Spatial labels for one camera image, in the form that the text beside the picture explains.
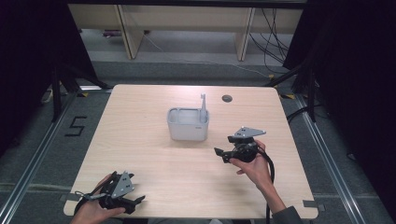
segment wooden table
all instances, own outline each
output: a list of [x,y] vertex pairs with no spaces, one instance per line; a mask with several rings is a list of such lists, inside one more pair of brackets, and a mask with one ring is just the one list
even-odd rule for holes
[[[166,115],[171,107],[201,107],[210,113],[204,142],[175,141]],[[222,101],[231,95],[230,103]],[[303,166],[277,92],[272,88],[118,85],[108,100],[72,192],[91,192],[105,175],[133,173],[135,190],[125,196],[146,199],[122,217],[264,218],[266,202],[255,185],[213,147],[233,149],[227,136],[241,126],[262,129],[255,137],[267,145],[276,169],[275,185],[286,206],[302,218],[315,218]],[[77,202],[67,201],[72,216]]]

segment floor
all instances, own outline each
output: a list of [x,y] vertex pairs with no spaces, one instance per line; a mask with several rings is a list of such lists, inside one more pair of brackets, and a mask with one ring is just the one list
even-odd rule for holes
[[[247,46],[246,59],[238,62],[232,34],[151,31],[144,37],[134,60],[128,59],[122,38],[119,36],[104,37],[103,31],[100,30],[82,30],[81,37],[98,76],[110,81],[115,79],[107,77],[106,73],[116,71],[108,70],[113,63],[149,64],[146,68],[148,74],[155,73],[156,69],[166,68],[170,64],[181,63],[190,67],[199,67],[204,64],[241,70],[258,77],[268,77],[269,74],[280,76],[286,71],[280,67],[282,63],[279,60],[268,54],[264,55],[251,39]],[[266,46],[260,34],[254,34],[253,37]],[[288,46],[292,35],[280,35],[279,39],[285,46]],[[282,59],[282,53],[277,46],[268,45],[268,49],[278,59]],[[264,73],[260,69],[265,65],[268,69]],[[271,69],[277,67],[279,68],[272,73]],[[290,81],[279,85],[278,90],[282,93],[290,92]],[[108,93],[90,93],[90,95],[89,101],[84,97],[77,97],[74,102],[70,103],[71,109],[65,112],[64,121],[59,124],[61,128],[55,131],[53,139],[46,136],[47,130],[56,129],[50,123],[51,104],[44,104],[37,110],[22,134],[24,141],[0,158],[1,204],[5,204],[12,197],[14,187],[18,186],[19,182],[23,182],[22,176],[32,179],[31,182],[26,183],[28,188],[21,193],[23,197],[17,201],[17,208],[8,211],[8,222],[42,223],[50,220],[50,223],[65,223],[71,219],[62,211],[64,204],[62,196],[70,191],[75,173],[78,171],[78,166],[70,167],[70,163],[82,163],[85,151],[79,151],[76,146],[88,147],[90,137],[94,133],[94,124],[97,124],[100,119],[100,111],[103,111],[109,96]],[[65,104],[68,102],[67,97],[70,98],[70,96],[64,97]],[[299,104],[304,103],[304,97],[303,100],[283,98],[281,102],[285,114],[288,115],[303,106]],[[86,137],[75,139],[75,142],[65,145],[65,141],[60,138],[70,130],[62,127],[68,126],[75,115],[83,114],[84,107],[96,111],[89,116],[90,122],[84,131],[87,133]],[[347,147],[332,121],[327,117],[325,108],[316,109],[316,116],[318,121],[314,124],[314,128],[308,128],[312,123],[306,115],[296,117],[290,123],[290,129],[319,210],[318,218],[305,220],[304,223],[393,223],[359,165],[347,157]],[[312,133],[315,130],[319,130],[319,134]],[[45,147],[42,146],[42,139],[46,138],[51,139],[50,148],[62,148],[62,150],[46,151],[38,167],[34,167],[35,171],[26,170],[26,167],[31,167],[29,162],[32,158],[37,156],[37,149]],[[325,162],[329,157],[333,160],[330,165]],[[338,174],[343,180],[341,184],[333,179],[334,175]],[[349,193],[350,197],[344,197],[340,192]],[[348,209],[347,205],[351,202],[348,202],[346,198],[352,199],[351,202],[357,205],[355,208],[358,210]],[[355,218],[350,211],[360,212],[358,217],[361,219]],[[183,220],[167,220],[170,223],[180,221]],[[191,223],[191,220],[184,220],[184,222]],[[120,221],[114,219],[107,223],[120,223]],[[256,220],[256,223],[263,223],[263,221]]]

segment table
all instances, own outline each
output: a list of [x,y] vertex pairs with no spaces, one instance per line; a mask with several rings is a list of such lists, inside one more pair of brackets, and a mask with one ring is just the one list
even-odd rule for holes
[[[203,142],[175,141],[166,115],[171,107],[200,108],[206,94],[210,113]],[[222,101],[231,95],[230,103]],[[255,185],[214,147],[233,149],[227,136],[241,126],[264,129],[255,137],[267,145],[276,169],[275,185],[286,206],[302,218],[315,218],[314,201],[289,125],[273,88],[118,85],[107,102],[76,182],[71,190],[91,192],[106,174],[133,173],[135,190],[125,196],[146,199],[121,217],[264,218],[265,200]],[[72,216],[77,202],[67,201]]]

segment gray carpet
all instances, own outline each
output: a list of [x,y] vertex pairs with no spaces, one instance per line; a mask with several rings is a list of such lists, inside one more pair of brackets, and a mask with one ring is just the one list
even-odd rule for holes
[[[110,85],[130,83],[261,86],[269,81],[265,76],[273,74],[265,66],[244,67],[259,71],[262,73],[260,75],[231,65],[217,64],[96,62],[93,65],[99,78]],[[287,71],[281,67],[270,69],[277,72]],[[85,80],[78,82],[81,85],[91,85]],[[291,93],[291,83],[292,78],[279,84],[276,89],[280,94]],[[69,192],[74,183],[108,97],[109,93],[90,93],[87,97],[77,97],[74,100],[11,223],[70,221],[71,217],[63,213],[64,202],[60,201],[60,197]],[[285,116],[298,109],[295,100],[281,99],[281,103]],[[9,149],[0,159],[1,203],[5,201],[12,190],[12,185],[19,180],[35,153],[40,139],[50,125],[51,116],[51,104],[38,108],[21,136],[21,144]],[[69,128],[75,116],[86,117],[78,120],[78,124],[85,128],[80,136],[66,136],[78,131]],[[359,165],[346,157],[347,147],[334,124],[327,117],[325,108],[316,109],[316,118],[317,125],[368,223],[393,223]],[[306,220],[305,223],[352,223],[301,115],[291,122],[290,128],[315,200],[325,208],[324,211],[319,212],[318,218]],[[121,222],[111,219],[106,223]],[[256,223],[263,223],[263,220],[257,220]]]

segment white container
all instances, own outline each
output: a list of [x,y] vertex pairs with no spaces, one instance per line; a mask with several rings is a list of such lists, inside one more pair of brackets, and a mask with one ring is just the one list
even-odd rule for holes
[[202,108],[174,107],[169,109],[167,122],[171,138],[174,140],[205,141],[209,126],[209,112],[202,94]]

